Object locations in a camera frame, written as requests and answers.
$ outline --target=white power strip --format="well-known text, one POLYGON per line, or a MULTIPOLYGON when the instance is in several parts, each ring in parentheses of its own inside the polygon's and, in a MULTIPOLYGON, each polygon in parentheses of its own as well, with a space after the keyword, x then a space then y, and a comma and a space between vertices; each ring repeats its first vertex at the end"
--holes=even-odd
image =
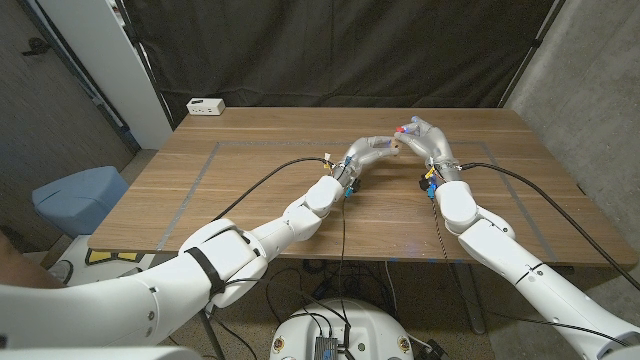
POLYGON ((224 108, 222 99, 193 98, 187 104, 191 115, 220 115, 224 108))

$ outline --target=blue chair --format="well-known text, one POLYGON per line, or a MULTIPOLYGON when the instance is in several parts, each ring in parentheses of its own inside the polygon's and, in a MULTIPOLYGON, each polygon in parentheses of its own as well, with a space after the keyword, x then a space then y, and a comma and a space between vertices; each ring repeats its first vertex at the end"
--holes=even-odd
POLYGON ((72 239, 90 235, 129 185, 113 166, 69 175, 33 190, 36 212, 72 239))

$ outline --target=black backdrop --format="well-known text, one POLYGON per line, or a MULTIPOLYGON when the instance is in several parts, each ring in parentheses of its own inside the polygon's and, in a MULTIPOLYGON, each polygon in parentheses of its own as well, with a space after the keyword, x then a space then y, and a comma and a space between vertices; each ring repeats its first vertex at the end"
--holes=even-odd
POLYGON ((128 0, 176 123, 227 106, 495 107, 553 0, 128 0))

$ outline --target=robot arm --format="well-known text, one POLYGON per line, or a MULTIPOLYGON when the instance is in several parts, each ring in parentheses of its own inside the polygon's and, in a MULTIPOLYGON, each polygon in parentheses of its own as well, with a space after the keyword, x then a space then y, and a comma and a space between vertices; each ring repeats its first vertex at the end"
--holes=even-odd
MULTIPOLYGON (((458 162, 440 129, 418 117, 398 128, 395 137, 440 170, 447 180, 435 197, 449 232, 477 261, 509 281, 549 322, 594 330, 630 344, 640 328, 612 315, 515 241, 499 216, 479 207, 469 185, 461 181, 458 162)), ((555 327, 584 359, 601 359, 621 345, 596 334, 555 327)))
POLYGON ((154 345, 209 302, 225 307, 259 278, 294 241, 309 239, 331 205, 366 166, 398 153, 390 137, 362 138, 284 214, 244 231, 232 221, 209 223, 187 239, 178 256, 136 275, 63 289, 0 285, 0 335, 6 347, 154 345))

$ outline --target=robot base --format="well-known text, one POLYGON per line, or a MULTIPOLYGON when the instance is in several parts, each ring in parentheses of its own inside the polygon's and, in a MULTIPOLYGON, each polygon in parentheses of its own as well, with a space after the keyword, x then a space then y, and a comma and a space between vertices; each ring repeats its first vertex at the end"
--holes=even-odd
MULTIPOLYGON (((363 301, 343 299, 343 302, 347 319, 351 324, 349 351, 356 359, 413 359, 407 332, 393 317, 363 301)), ((339 299, 325 300, 323 303, 342 314, 339 299)), ((290 318, 276 330, 271 343, 270 359, 347 359, 345 354, 329 350, 343 343, 344 321, 317 304, 308 305, 306 309, 310 313, 318 313, 327 318, 333 329, 331 337, 335 340, 328 339, 329 325, 322 317, 315 316, 322 328, 324 339, 320 338, 320 328, 311 316, 290 318)), ((293 315, 304 313, 301 309, 293 315)))

